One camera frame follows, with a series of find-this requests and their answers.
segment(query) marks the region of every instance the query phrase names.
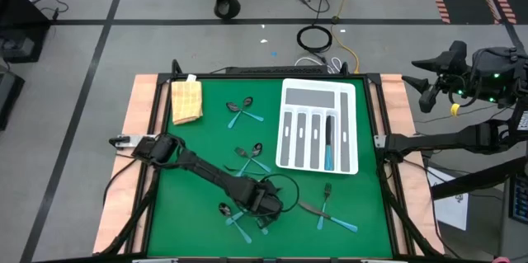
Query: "blue-handled spoon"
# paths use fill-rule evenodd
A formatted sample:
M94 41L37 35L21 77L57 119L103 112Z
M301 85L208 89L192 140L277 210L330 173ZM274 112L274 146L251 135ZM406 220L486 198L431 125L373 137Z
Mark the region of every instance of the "blue-handled spoon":
M242 237L244 237L244 240L247 243L252 242L252 239L249 237L249 235L238 225L237 221L231 217L231 208L229 207L229 205L222 202L219 204L218 210L224 217L231 218L231 220L233 221L233 224L237 227L238 231L240 232L240 234L242 234Z
M238 220L239 218L241 218L246 212L238 212L236 213L233 217L231 218L227 218L225 220L225 224L226 225L231 225L232 223L234 223L236 220ZM260 223L260 220L258 218L255 218L255 220L257 220L257 224L260 226L261 223ZM261 228L261 232L262 234L264 235L267 235L268 234L268 231L267 231L267 228Z

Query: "gray floor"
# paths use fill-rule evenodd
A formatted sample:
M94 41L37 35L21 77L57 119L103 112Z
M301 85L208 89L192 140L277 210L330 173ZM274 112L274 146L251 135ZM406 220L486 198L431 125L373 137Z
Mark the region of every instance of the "gray floor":
M63 0L70 11L60 19L104 19L111 0ZM296 0L239 0L239 18L312 18ZM329 18L339 1L321 17ZM40 7L53 2L40 2ZM213 19L214 0L120 0L117 19ZM343 18L438 19L434 0L348 0ZM101 196L109 180L115 150L107 143L121 131L135 74L168 72L178 59L184 72L207 73L226 66L280 66L306 53L296 44L297 25L236 26L113 26L75 134L59 188L36 248L34 260L90 256L101 215ZM522 40L528 29L519 26ZM410 62L427 59L463 40L469 52L511 45L502 26L339 26L343 42L361 60L363 73L403 73L434 77ZM0 251L2 261L16 262L35 220L65 130L101 33L100 26L55 26L38 63L14 64L26 80L5 132L0 133ZM321 45L325 39L308 33L304 40ZM334 45L327 53L353 64ZM449 114L449 102L439 97L431 114L419 111L418 94L408 87L415 120ZM475 103L470 110L486 106ZM456 131L486 120L496 110L482 110L458 119L417 124L424 134ZM492 157L454 151L434 156L444 167L478 171L523 153L515 147ZM457 251L474 259L489 255L450 239Z

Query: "knife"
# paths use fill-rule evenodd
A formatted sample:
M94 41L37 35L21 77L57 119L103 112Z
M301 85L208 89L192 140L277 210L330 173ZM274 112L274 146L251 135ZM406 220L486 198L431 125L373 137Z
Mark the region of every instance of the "knife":
M325 214L324 212L318 210L318 209L315 209L313 206L305 203L304 201L299 201L299 205L300 207L302 207L303 209L306 209L308 210L310 213L312 214L317 214L319 216L322 216L323 218L327 218L335 223L338 223L340 224L341 226L343 226L344 228L352 231L352 232L357 232L357 226L355 225L352 225L352 224L349 224L349 223L346 223L346 222L343 222L342 220L338 220L334 217L331 217L329 214Z
M324 170L333 170L333 159L332 159L332 117L327 116L327 128L326 132L326 149L324 153Z

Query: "white paper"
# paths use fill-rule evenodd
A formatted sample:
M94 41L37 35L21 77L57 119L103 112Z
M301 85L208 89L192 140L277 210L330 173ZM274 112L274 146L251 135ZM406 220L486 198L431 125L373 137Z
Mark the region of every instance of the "white paper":
M438 171L435 168L429 167L427 170L441 177L445 181L450 181L454 179L453 176L445 174L442 171ZM427 178L429 178L431 186L439 185L444 182L438 179L438 177L433 176L431 173L427 173ZM444 198L442 200L436 200L436 219L465 231L466 222L468 218L468 198L469 195L467 193L464 193L462 195L456 195Z

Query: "metal bracket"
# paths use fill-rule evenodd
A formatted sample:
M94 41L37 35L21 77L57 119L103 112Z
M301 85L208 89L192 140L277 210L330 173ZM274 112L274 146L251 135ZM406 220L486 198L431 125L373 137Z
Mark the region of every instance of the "metal bracket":
M375 135L374 136L374 145L376 148L385 148L385 140L387 135Z
M110 142L116 148L135 148L143 137L155 138L156 136L156 134L119 134L116 138L110 139Z

